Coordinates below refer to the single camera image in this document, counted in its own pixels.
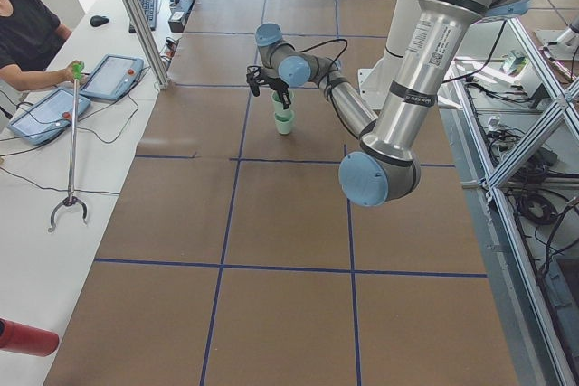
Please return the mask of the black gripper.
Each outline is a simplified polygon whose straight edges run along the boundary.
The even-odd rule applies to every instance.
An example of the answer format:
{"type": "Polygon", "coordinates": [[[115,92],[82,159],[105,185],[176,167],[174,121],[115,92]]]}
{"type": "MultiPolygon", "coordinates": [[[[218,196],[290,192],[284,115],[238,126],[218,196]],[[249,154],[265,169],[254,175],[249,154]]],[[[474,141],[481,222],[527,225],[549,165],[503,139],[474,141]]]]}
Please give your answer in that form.
{"type": "Polygon", "coordinates": [[[284,110],[290,108],[290,91],[286,83],[278,76],[272,76],[266,69],[261,70],[261,85],[277,90],[278,100],[284,110]]]}

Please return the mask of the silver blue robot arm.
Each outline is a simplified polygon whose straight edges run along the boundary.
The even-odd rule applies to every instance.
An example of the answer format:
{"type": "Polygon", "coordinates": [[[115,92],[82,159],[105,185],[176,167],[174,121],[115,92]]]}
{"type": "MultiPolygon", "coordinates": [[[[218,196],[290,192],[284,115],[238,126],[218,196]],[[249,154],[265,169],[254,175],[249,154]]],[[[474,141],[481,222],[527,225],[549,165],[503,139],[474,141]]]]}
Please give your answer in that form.
{"type": "Polygon", "coordinates": [[[249,71],[252,91],[267,85],[289,105],[289,90],[311,82],[332,104],[359,143],[341,162],[338,178],[353,203],[379,206],[411,193],[421,169],[412,150],[447,70],[469,28],[478,22],[524,14],[530,0],[397,0],[389,40],[399,64],[379,88],[384,104],[374,112],[333,60],[298,52],[273,23],[260,25],[255,41],[261,66],[249,71]]]}

